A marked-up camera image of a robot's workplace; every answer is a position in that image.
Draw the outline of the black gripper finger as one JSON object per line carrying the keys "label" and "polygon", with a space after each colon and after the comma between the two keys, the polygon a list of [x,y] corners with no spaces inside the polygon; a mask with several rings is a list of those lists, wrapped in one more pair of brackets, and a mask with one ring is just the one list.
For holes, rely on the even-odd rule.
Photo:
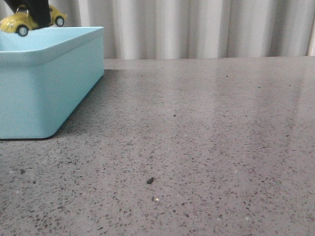
{"label": "black gripper finger", "polygon": [[51,23],[48,0],[4,0],[12,11],[16,11],[18,6],[25,5],[33,20],[40,27],[47,27]]}

